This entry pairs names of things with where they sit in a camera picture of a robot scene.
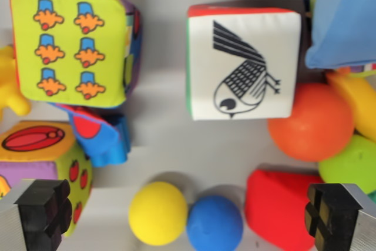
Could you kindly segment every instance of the orange ball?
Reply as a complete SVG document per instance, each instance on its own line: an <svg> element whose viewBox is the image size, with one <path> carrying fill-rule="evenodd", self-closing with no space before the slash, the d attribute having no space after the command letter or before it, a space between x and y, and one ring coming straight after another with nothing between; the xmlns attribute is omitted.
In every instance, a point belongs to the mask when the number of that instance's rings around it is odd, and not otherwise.
<svg viewBox="0 0 376 251"><path fill-rule="evenodd" d="M271 138L286 155L321 161L345 148L354 133L346 101L323 83L298 85L293 111L286 119L269 119Z"/></svg>

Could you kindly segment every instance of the black bird drawing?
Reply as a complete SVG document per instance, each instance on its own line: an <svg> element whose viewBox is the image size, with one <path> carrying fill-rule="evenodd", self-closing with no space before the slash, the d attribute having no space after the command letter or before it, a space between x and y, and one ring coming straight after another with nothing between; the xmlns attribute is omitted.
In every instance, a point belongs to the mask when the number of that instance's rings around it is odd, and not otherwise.
<svg viewBox="0 0 376 251"><path fill-rule="evenodd" d="M266 88L274 94L280 93L280 80L274 79L268 72L263 56L239 36L214 21L213 48L244 58L229 74L214 93L216 108L232 118L235 114L254 110L262 103Z"/></svg>

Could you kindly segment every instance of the blue ball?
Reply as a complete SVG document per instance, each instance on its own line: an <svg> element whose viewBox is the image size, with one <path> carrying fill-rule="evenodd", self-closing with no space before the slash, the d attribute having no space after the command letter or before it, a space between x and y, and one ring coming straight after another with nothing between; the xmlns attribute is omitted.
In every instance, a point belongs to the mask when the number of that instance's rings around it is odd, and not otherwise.
<svg viewBox="0 0 376 251"><path fill-rule="evenodd" d="M201 198L190 211L187 234L197 251L234 251L243 236L240 211L222 196Z"/></svg>

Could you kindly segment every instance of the black gripper pad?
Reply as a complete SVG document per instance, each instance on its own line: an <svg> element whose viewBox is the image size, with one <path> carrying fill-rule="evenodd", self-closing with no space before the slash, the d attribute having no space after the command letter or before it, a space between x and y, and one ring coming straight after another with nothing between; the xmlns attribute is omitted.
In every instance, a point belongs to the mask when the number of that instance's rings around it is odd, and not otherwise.
<svg viewBox="0 0 376 251"><path fill-rule="evenodd" d="M67 180L36 180L18 198L28 251L55 251L72 218Z"/></svg>
<svg viewBox="0 0 376 251"><path fill-rule="evenodd" d="M305 207L305 225L315 238L318 251L349 251L362 209L348 190L341 184L311 185L310 202Z"/></svg>

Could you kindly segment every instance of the red triangle block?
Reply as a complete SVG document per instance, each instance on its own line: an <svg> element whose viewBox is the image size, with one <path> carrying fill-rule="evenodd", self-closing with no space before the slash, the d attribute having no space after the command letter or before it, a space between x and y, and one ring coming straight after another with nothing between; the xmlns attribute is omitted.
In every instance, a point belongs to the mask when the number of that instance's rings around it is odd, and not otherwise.
<svg viewBox="0 0 376 251"><path fill-rule="evenodd" d="M284 251L308 251L314 245L304 223L308 187L319 176L256 170L248 178L245 214L249 227Z"/></svg>

